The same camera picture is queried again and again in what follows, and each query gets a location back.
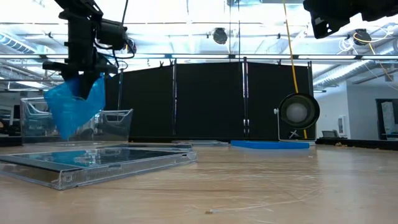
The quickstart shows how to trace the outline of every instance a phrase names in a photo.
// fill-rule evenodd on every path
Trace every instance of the transparent acrylic box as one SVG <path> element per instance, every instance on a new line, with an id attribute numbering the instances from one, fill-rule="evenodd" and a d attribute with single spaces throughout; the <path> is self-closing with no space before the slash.
<path id="1" fill-rule="evenodd" d="M 100 111 L 64 140 L 60 137 L 44 98 L 21 99 L 21 136 L 23 144 L 59 142 L 128 141 L 133 110 Z"/>
<path id="2" fill-rule="evenodd" d="M 0 156 L 0 174 L 65 190 L 197 161 L 195 152 L 105 148 Z"/>

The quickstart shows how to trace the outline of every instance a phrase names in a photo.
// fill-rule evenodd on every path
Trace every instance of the blue plastic bag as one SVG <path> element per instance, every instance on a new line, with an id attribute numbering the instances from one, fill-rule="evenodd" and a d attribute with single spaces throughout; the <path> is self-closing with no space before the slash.
<path id="1" fill-rule="evenodd" d="M 69 80 L 44 93 L 44 99 L 62 139 L 67 140 L 75 131 L 105 107 L 105 81 L 101 76 L 94 82 L 87 100 L 75 97 L 79 79 Z"/>

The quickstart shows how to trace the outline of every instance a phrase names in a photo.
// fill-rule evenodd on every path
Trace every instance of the blue mat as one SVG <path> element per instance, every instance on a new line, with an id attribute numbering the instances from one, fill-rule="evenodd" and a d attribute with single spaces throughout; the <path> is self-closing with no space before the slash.
<path id="1" fill-rule="evenodd" d="M 305 142 L 271 142 L 271 141 L 231 141 L 232 146 L 248 147 L 251 149 L 309 149 Z"/>

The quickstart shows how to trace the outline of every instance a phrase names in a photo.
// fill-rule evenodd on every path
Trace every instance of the black curtain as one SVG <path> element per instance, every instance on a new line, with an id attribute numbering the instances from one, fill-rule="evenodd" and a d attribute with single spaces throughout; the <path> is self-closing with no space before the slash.
<path id="1" fill-rule="evenodd" d="M 310 94 L 310 78 L 307 67 L 295 67 L 298 91 Z M 295 93 L 292 67 L 289 65 L 271 65 L 265 63 L 248 63 L 248 116 L 249 137 L 277 141 L 277 116 L 274 109 L 288 95 Z M 287 139 L 290 128 L 280 124 L 282 139 Z M 315 139 L 315 127 L 307 130 L 308 138 Z"/>
<path id="2" fill-rule="evenodd" d="M 107 110 L 117 108 L 118 83 L 106 83 Z M 125 72 L 122 84 L 121 109 L 134 110 L 130 137 L 172 136 L 173 66 Z"/>
<path id="3" fill-rule="evenodd" d="M 177 65 L 178 137 L 243 138 L 241 63 Z"/>

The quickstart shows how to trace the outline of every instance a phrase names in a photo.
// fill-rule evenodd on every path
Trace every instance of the wooden table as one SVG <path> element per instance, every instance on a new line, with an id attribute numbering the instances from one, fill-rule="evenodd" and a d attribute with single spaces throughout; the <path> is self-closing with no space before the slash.
<path id="1" fill-rule="evenodd" d="M 0 223 L 397 223 L 398 152 L 195 150 L 197 164 L 65 191 L 0 176 Z"/>

